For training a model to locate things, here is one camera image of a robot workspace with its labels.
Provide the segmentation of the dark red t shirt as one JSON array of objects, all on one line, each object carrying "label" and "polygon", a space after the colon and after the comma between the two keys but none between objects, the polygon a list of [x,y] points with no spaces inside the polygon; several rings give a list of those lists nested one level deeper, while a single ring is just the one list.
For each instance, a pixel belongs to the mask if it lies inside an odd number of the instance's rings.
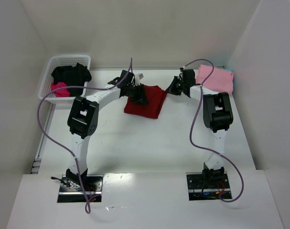
[{"label": "dark red t shirt", "polygon": [[137,99],[128,98],[124,113],[149,119],[158,119],[167,93],[159,86],[140,86]]}]

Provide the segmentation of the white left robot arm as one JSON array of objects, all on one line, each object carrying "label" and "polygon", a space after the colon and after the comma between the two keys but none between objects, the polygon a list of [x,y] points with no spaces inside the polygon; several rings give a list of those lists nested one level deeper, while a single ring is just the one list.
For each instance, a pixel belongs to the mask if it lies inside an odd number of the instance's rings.
[{"label": "white left robot arm", "polygon": [[87,183],[87,151],[91,135],[98,126],[99,111],[109,103],[126,96],[133,103],[148,105],[145,87],[140,81],[143,74],[133,74],[126,70],[98,92],[74,99],[67,124],[72,134],[73,160],[69,163],[65,176],[68,180],[81,185]]}]

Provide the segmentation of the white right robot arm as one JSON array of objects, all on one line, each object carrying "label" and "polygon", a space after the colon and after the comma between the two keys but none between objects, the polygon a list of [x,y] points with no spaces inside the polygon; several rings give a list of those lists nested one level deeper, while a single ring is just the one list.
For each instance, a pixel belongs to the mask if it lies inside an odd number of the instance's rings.
[{"label": "white right robot arm", "polygon": [[204,162],[202,171],[204,184],[212,188],[224,177],[225,137],[230,125],[233,123],[233,113],[229,94],[215,92],[195,82],[195,72],[192,69],[180,69],[179,76],[175,76],[166,92],[199,100],[203,110],[203,122],[211,131],[213,146],[209,149],[211,155]]}]

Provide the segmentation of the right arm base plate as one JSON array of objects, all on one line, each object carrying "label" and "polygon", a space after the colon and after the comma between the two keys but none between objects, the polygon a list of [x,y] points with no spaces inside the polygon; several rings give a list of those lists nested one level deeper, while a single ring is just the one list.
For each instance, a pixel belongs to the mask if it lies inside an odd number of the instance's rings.
[{"label": "right arm base plate", "polygon": [[224,173],[221,180],[204,182],[202,173],[186,174],[188,195],[190,201],[196,200],[218,200],[220,196],[223,199],[232,199],[228,176]]}]

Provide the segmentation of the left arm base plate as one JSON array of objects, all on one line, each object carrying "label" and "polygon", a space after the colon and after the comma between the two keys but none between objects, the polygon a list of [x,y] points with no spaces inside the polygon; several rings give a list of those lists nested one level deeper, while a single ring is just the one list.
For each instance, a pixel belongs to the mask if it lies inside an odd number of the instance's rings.
[{"label": "left arm base plate", "polygon": [[[81,187],[62,175],[58,192],[57,203],[86,203]],[[89,202],[101,202],[103,176],[88,175],[87,183],[84,185]]]}]

